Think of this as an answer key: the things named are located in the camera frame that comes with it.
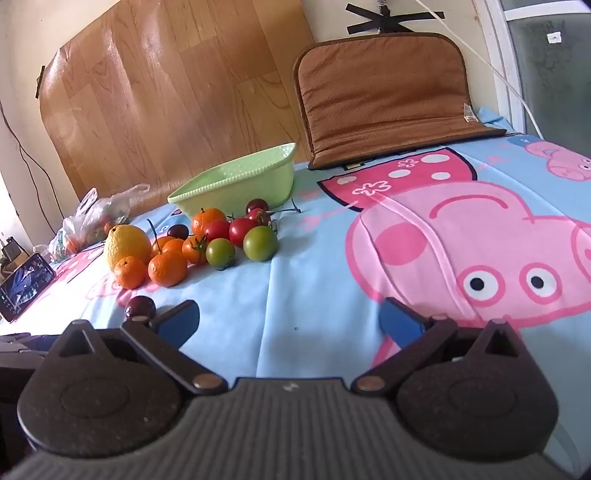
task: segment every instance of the glass pane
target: glass pane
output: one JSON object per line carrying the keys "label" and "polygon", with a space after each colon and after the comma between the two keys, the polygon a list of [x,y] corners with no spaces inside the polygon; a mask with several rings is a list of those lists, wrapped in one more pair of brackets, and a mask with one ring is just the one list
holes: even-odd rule
{"label": "glass pane", "polygon": [[512,10],[519,7],[528,7],[530,5],[549,4],[560,0],[501,0],[503,10]]}
{"label": "glass pane", "polygon": [[[509,30],[524,98],[544,137],[591,158],[591,14],[522,18]],[[549,43],[556,32],[562,42]]]}

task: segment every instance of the white cable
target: white cable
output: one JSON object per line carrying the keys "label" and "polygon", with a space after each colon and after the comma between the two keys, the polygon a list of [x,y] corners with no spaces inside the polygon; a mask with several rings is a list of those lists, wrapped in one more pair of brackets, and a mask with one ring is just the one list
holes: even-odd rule
{"label": "white cable", "polygon": [[470,45],[468,45],[468,43],[466,43],[464,40],[462,40],[458,35],[456,35],[456,33],[447,26],[447,24],[441,19],[439,18],[439,16],[433,11],[431,10],[427,5],[425,5],[421,0],[414,0],[416,1],[416,3],[418,3],[419,5],[421,5],[421,7],[423,7],[425,10],[427,10],[435,20],[437,20],[441,25],[443,25],[443,27],[458,41],[460,41],[468,50],[470,50],[474,55],[476,55],[478,57],[478,59],[480,61],[482,61],[483,63],[485,63],[486,65],[488,65],[492,71],[494,72],[494,74],[499,77],[499,79],[505,84],[507,85],[507,88],[509,89],[509,91],[511,93],[513,93],[513,95],[515,95],[518,100],[521,102],[521,104],[524,106],[525,111],[527,112],[527,114],[530,116],[531,122],[534,124],[534,128],[536,133],[538,134],[538,137],[540,137],[542,140],[544,139],[544,137],[542,136],[542,132],[540,131],[540,127],[538,127],[537,122],[535,121],[534,118],[534,114],[531,113],[530,107],[527,105],[527,103],[525,103],[525,100],[523,100],[523,97],[517,92],[517,90],[515,90],[511,84],[509,82],[507,82],[507,80],[505,79],[505,77],[503,76],[503,74],[501,72],[499,72],[496,68],[494,68],[490,63],[488,63],[476,50],[474,50],[474,48],[472,48]]}

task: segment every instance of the cherry stem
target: cherry stem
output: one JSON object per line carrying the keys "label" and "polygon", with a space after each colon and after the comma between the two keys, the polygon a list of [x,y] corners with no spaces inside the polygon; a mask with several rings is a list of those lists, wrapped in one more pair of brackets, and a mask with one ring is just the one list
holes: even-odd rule
{"label": "cherry stem", "polygon": [[291,202],[293,204],[293,208],[286,208],[284,210],[274,210],[272,212],[267,212],[267,213],[278,213],[278,212],[296,212],[296,213],[301,213],[301,210],[296,206],[296,203],[294,201],[294,199],[291,199]]}
{"label": "cherry stem", "polygon": [[160,255],[162,255],[162,249],[160,248],[160,243],[158,243],[158,235],[156,234],[156,229],[154,228],[154,224],[152,223],[152,220],[150,220],[148,218],[148,223],[150,224],[150,227],[152,227],[152,231],[154,232],[154,241],[156,242],[156,245],[158,246],[158,251],[160,251]]}

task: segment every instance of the wooden board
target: wooden board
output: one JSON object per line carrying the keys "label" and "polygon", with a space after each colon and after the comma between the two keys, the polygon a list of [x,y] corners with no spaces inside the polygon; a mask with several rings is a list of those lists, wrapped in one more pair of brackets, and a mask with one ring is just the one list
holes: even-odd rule
{"label": "wooden board", "polygon": [[121,0],[47,66],[41,117],[79,198],[149,183],[146,211],[249,153],[309,158],[292,67],[312,42],[300,0]]}

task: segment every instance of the bedsheet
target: bedsheet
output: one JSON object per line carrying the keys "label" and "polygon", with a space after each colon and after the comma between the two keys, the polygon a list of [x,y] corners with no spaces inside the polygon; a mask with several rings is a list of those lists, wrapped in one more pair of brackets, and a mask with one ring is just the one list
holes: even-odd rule
{"label": "bedsheet", "polygon": [[[489,118],[496,125],[502,119]],[[575,476],[591,463],[591,160],[528,135],[440,145],[347,168],[298,166],[301,214],[277,214],[269,262],[238,252],[225,271],[191,267],[173,288],[122,290],[91,248],[0,334],[61,333],[73,319],[118,327],[149,295],[159,309],[201,311],[183,351],[230,384],[237,377],[342,377],[350,383],[397,346],[379,302],[464,325],[504,318],[553,387],[559,424],[546,454]],[[174,206],[134,219],[159,233],[189,220]]]}

